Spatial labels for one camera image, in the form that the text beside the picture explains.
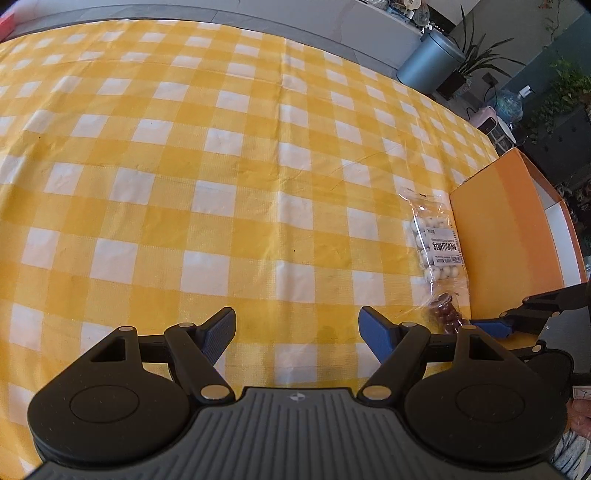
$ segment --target yellow checkered tablecloth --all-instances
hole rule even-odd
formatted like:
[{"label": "yellow checkered tablecloth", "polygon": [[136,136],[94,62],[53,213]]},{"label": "yellow checkered tablecloth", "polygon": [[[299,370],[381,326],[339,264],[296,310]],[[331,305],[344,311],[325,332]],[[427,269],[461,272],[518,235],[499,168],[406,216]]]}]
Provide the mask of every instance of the yellow checkered tablecloth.
[{"label": "yellow checkered tablecloth", "polygon": [[232,306],[217,367],[237,391],[357,389],[376,362],[359,307],[418,316],[397,191],[445,194],[496,158],[421,94],[234,27],[77,25],[0,60],[3,479],[39,461],[34,392],[119,325],[161,333]]}]

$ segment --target white square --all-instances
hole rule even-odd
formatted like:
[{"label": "white square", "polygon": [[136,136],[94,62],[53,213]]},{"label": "white square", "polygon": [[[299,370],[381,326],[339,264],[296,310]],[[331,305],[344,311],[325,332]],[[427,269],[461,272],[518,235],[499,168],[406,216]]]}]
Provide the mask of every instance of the white square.
[{"label": "white square", "polygon": [[79,43],[84,39],[85,36],[86,36],[85,33],[77,33],[74,35],[70,35],[64,43],[66,43],[66,44]]},{"label": "white square", "polygon": [[308,128],[308,112],[292,105],[281,104],[279,106],[279,120]]},{"label": "white square", "polygon": [[413,107],[412,105],[409,105],[405,102],[400,102],[400,106],[402,107],[402,110],[404,110],[406,113],[408,113],[410,115],[418,116],[417,109],[415,107]]},{"label": "white square", "polygon": [[476,163],[476,160],[474,160],[470,155],[464,154],[464,156],[466,157],[466,161],[468,162],[468,165],[470,165],[474,169],[478,168],[478,164]]},{"label": "white square", "polygon": [[408,96],[408,88],[404,86],[402,83],[397,82],[396,80],[392,80],[392,86],[394,87],[394,90],[396,90],[398,93],[402,93],[403,95]]},{"label": "white square", "polygon": [[294,67],[295,69],[305,70],[306,69],[306,62],[304,60],[297,59],[295,57],[291,57],[289,55],[283,55],[283,62],[290,67]]},{"label": "white square", "polygon": [[421,153],[423,161],[425,162],[425,168],[433,173],[443,173],[441,162],[434,157],[430,157],[425,153]]},{"label": "white square", "polygon": [[411,225],[414,221],[402,221],[402,232],[404,233],[404,244],[407,247],[416,248],[417,247],[417,240],[415,238],[416,233],[413,232]]},{"label": "white square", "polygon": [[72,93],[81,81],[82,79],[80,77],[62,77],[60,80],[58,80],[51,92]]},{"label": "white square", "polygon": [[443,112],[443,115],[445,115],[445,116],[446,116],[446,118],[447,118],[447,119],[448,119],[448,120],[449,120],[451,123],[453,123],[454,125],[457,125],[457,122],[456,122],[456,116],[455,116],[453,113],[451,113],[449,110],[444,110],[444,112]]},{"label": "white square", "polygon": [[0,137],[3,137],[8,133],[8,129],[14,122],[14,116],[0,116]]},{"label": "white square", "polygon": [[109,119],[106,115],[80,115],[78,123],[70,134],[71,137],[98,138]]},{"label": "white square", "polygon": [[446,151],[446,153],[450,154],[452,157],[456,156],[456,149],[453,148],[453,145],[444,141],[441,141],[441,144],[443,145],[443,149]]},{"label": "white square", "polygon": [[182,102],[189,89],[188,85],[175,82],[160,82],[152,98]]},{"label": "white square", "polygon": [[431,100],[429,100],[427,97],[421,97],[421,103],[426,106],[427,108],[431,109],[431,110],[435,110],[435,107],[433,106],[433,102]]},{"label": "white square", "polygon": [[246,113],[248,112],[248,102],[250,99],[248,95],[220,90],[217,96],[216,107]]},{"label": "white square", "polygon": [[290,143],[279,142],[279,165],[296,170],[312,170],[310,150]]},{"label": "white square", "polygon": [[101,51],[83,51],[80,54],[80,56],[78,57],[78,60],[80,60],[80,61],[96,60],[102,56],[103,56],[103,52],[101,52]]},{"label": "white square", "polygon": [[349,110],[355,110],[355,105],[353,104],[353,99],[351,97],[336,92],[330,92],[330,98],[335,105],[348,108]]},{"label": "white square", "polygon": [[163,41],[166,33],[157,33],[157,32],[147,32],[142,35],[142,38],[139,41],[147,41],[152,43],[160,43]]},{"label": "white square", "polygon": [[286,39],[285,45],[287,45],[289,48],[293,48],[294,50],[304,51],[304,46],[301,43],[293,40]]},{"label": "white square", "polygon": [[211,42],[212,42],[211,38],[195,36],[195,37],[189,37],[189,39],[185,42],[185,45],[188,47],[207,48]]},{"label": "white square", "polygon": [[431,117],[431,123],[438,130],[445,132],[445,127],[443,126],[443,124],[439,120],[435,120],[433,117]]},{"label": "white square", "polygon": [[349,160],[341,160],[340,162],[343,166],[343,178],[346,181],[363,185],[364,187],[371,187],[367,165]]},{"label": "white square", "polygon": [[356,343],[357,351],[357,378],[369,378],[381,365],[374,353],[366,343]]},{"label": "white square", "polygon": [[53,266],[53,257],[56,254],[59,239],[60,232],[31,227],[21,263],[50,270]]},{"label": "white square", "polygon": [[18,461],[21,464],[22,470],[25,472],[25,475],[29,475],[36,468],[35,465],[31,465],[23,458],[19,458]]},{"label": "white square", "polygon": [[383,102],[386,101],[386,97],[384,96],[384,93],[381,90],[378,90],[374,87],[370,87],[369,85],[366,85],[365,89],[368,91],[368,94],[370,96],[377,98],[378,100],[381,100]]},{"label": "white square", "polygon": [[389,125],[391,127],[396,126],[396,122],[394,121],[394,116],[388,112],[384,112],[379,108],[374,108],[375,117],[378,122],[382,122],[383,124]]},{"label": "white square", "polygon": [[233,77],[253,79],[255,77],[256,67],[253,65],[245,65],[243,63],[229,63],[226,73]]},{"label": "white square", "polygon": [[424,277],[410,277],[413,305],[423,307],[431,301],[431,284]]},{"label": "white square", "polygon": [[341,57],[333,55],[332,53],[328,53],[327,51],[324,52],[324,59],[331,61],[332,63],[336,63],[337,65],[343,64],[343,59]]},{"label": "white square", "polygon": [[388,155],[406,160],[406,149],[401,144],[388,140],[387,138],[383,138],[382,142],[384,143],[384,151]]},{"label": "white square", "polygon": [[35,90],[39,88],[41,82],[27,82],[24,83],[18,93],[15,95],[16,98],[30,97]]},{"label": "white square", "polygon": [[463,135],[460,135],[458,132],[454,132],[453,134],[456,136],[456,140],[458,142],[460,142],[462,145],[467,145],[466,139],[464,138]]},{"label": "white square", "polygon": [[150,56],[149,53],[140,51],[129,51],[121,56],[121,61],[145,61]]},{"label": "white square", "polygon": [[13,70],[21,70],[31,63],[31,59],[20,60],[14,64]]},{"label": "white square", "polygon": [[343,140],[349,140],[350,142],[357,143],[359,145],[363,144],[359,128],[344,122],[339,122],[338,120],[335,120],[335,126],[337,137],[342,138]]},{"label": "white square", "polygon": [[21,44],[17,45],[16,47],[14,47],[14,48],[13,48],[13,49],[10,51],[10,53],[18,53],[18,52],[20,52],[20,51],[23,51],[23,50],[25,49],[25,47],[26,47],[26,46],[27,46],[27,44],[26,44],[26,43],[21,43]]},{"label": "white square", "polygon": [[288,90],[293,90],[295,92],[307,92],[307,86],[305,81],[297,77],[294,77],[293,75],[282,75],[282,85]]},{"label": "white square", "polygon": [[310,343],[276,343],[275,384],[314,383],[318,380],[318,347]]},{"label": "white square", "polygon": [[375,213],[347,207],[347,220],[349,223],[349,236],[365,238],[366,240],[379,240],[378,222]]},{"label": "white square", "polygon": [[131,137],[131,141],[166,145],[172,127],[173,123],[166,120],[142,118],[138,123],[138,128],[135,129],[134,136]]},{"label": "white square", "polygon": [[413,135],[415,137],[417,137],[419,140],[421,140],[425,143],[429,143],[429,144],[431,143],[431,139],[429,138],[429,135],[421,127],[419,127],[418,125],[415,125],[415,124],[411,124],[410,129],[412,130]]},{"label": "white square", "polygon": [[235,203],[235,185],[198,180],[195,185],[191,211],[232,217],[234,216]]},{"label": "white square", "polygon": [[181,291],[204,295],[228,295],[230,257],[185,251]]},{"label": "white square", "polygon": [[334,72],[330,69],[327,69],[326,76],[329,78],[329,80],[332,80],[333,82],[337,82],[342,85],[347,85],[347,77],[341,73]]},{"label": "white square", "polygon": [[186,55],[178,55],[174,58],[171,65],[173,67],[186,67],[188,69],[196,69],[201,63],[200,57],[188,57]]},{"label": "white square", "polygon": [[222,377],[226,376],[226,352],[217,359],[217,362],[213,367]]},{"label": "white square", "polygon": [[49,127],[49,124],[52,122],[54,116],[55,114],[53,112],[48,112],[47,110],[37,110],[31,115],[29,120],[27,120],[27,123],[22,129],[35,132],[36,134],[42,134],[45,132],[45,130],[47,130],[47,127]]},{"label": "white square", "polygon": [[12,304],[8,341],[31,350],[41,351],[43,312],[18,303]]},{"label": "white square", "polygon": [[278,260],[275,263],[277,300],[314,303],[314,267]]},{"label": "white square", "polygon": [[365,75],[366,77],[369,77],[373,80],[377,80],[378,79],[378,74],[375,73],[373,70],[367,69],[365,67],[359,67],[359,71]]},{"label": "white square", "polygon": [[6,155],[0,163],[0,185],[14,184],[24,163],[25,157]]},{"label": "white square", "polygon": [[471,126],[470,124],[464,124],[464,130],[466,130],[468,135],[471,135],[472,137],[474,137],[476,135],[474,132],[474,127]]},{"label": "white square", "polygon": [[131,83],[129,79],[106,79],[100,86],[98,95],[123,95]]},{"label": "white square", "polygon": [[109,200],[147,205],[156,175],[131,168],[118,168]]},{"label": "white square", "polygon": [[131,285],[138,244],[99,238],[92,258],[90,277]]},{"label": "white square", "polygon": [[211,153],[221,153],[224,155],[235,155],[237,157],[242,153],[243,134],[229,132],[228,130],[219,130],[209,128],[203,150]]},{"label": "white square", "polygon": [[262,33],[261,32],[254,32],[252,30],[245,30],[244,28],[242,29],[242,35],[244,37],[248,37],[248,38],[257,38],[259,40],[262,39]]},{"label": "white square", "polygon": [[63,55],[59,54],[59,55],[49,55],[45,61],[43,62],[43,65],[53,65],[55,63],[58,63],[61,59],[63,58]]},{"label": "white square", "polygon": [[376,272],[353,270],[353,303],[357,306],[386,305],[384,276]]},{"label": "white square", "polygon": [[8,384],[8,420],[28,427],[27,410],[34,393],[15,384]]},{"label": "white square", "polygon": [[108,325],[99,325],[98,323],[82,322],[82,331],[80,332],[80,354],[86,353],[103,338],[114,330]]},{"label": "white square", "polygon": [[33,48],[45,48],[47,47],[51,42],[53,41],[53,38],[44,38],[42,40],[39,40],[37,43],[35,43],[35,46]]},{"label": "white square", "polygon": [[74,195],[83,168],[82,165],[75,163],[54,163],[43,191],[60,195]]},{"label": "white square", "polygon": [[414,190],[414,182],[398,175],[392,175],[392,181],[394,182],[394,190],[399,195],[404,194],[408,190]]},{"label": "white square", "polygon": [[199,28],[204,30],[219,30],[220,25],[217,23],[199,22]]},{"label": "white square", "polygon": [[101,38],[99,38],[99,40],[102,40],[102,41],[115,41],[122,34],[123,34],[122,31],[121,32],[105,32],[105,33],[103,33],[103,36]]},{"label": "white square", "polygon": [[461,185],[462,183],[464,183],[464,180],[466,180],[466,177],[464,175],[462,175],[457,170],[454,170],[453,168],[452,168],[452,177],[453,177],[453,180],[458,185]]},{"label": "white square", "polygon": [[312,230],[314,228],[312,200],[277,192],[277,219],[279,223]]},{"label": "white square", "polygon": [[249,45],[242,45],[241,43],[236,44],[234,48],[234,53],[239,53],[241,55],[248,55],[251,57],[258,57],[259,49],[256,47],[250,47]]}]

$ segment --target potted plant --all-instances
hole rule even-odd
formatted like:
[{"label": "potted plant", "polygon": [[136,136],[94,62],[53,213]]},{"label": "potted plant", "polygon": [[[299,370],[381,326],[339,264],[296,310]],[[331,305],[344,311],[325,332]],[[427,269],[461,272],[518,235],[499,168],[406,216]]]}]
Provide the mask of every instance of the potted plant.
[{"label": "potted plant", "polygon": [[495,49],[499,46],[509,43],[510,41],[514,40],[514,38],[506,38],[505,40],[498,41],[493,43],[490,47],[486,50],[481,51],[482,43],[486,37],[486,34],[481,36],[480,40],[475,43],[474,42],[474,33],[475,33],[475,26],[474,26],[474,15],[472,15],[472,34],[470,35],[470,41],[468,42],[468,28],[467,28],[467,20],[464,14],[464,8],[460,6],[462,9],[462,27],[464,29],[464,45],[462,47],[462,53],[465,55],[466,60],[460,67],[452,72],[452,74],[441,84],[441,86],[437,89],[441,95],[449,100],[453,94],[460,89],[467,81],[467,79],[471,78],[471,75],[480,69],[492,69],[496,72],[499,72],[502,75],[507,77],[511,77],[507,72],[500,69],[497,65],[493,62],[497,60],[506,60],[511,61],[513,63],[517,63],[519,65],[525,66],[525,63],[520,62],[518,60],[509,59],[507,57],[502,56],[499,53],[495,53]]}]

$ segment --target orange box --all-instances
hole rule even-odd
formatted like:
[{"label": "orange box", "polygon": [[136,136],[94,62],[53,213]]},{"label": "orange box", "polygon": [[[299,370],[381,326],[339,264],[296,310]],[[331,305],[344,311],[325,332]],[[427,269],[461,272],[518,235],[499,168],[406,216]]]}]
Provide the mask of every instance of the orange box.
[{"label": "orange box", "polygon": [[586,281],[564,200],[517,148],[466,180],[450,201],[473,319],[497,318],[524,297]]}]

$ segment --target white bead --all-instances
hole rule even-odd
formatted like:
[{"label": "white bead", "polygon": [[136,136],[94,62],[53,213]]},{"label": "white bead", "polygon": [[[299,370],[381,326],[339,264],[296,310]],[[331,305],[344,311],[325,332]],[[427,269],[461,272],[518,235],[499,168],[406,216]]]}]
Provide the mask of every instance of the white bead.
[{"label": "white bead", "polygon": [[423,237],[421,236],[420,233],[417,234],[417,236],[415,237],[415,240],[417,242],[417,247],[422,248],[424,245],[424,242],[423,242]]}]

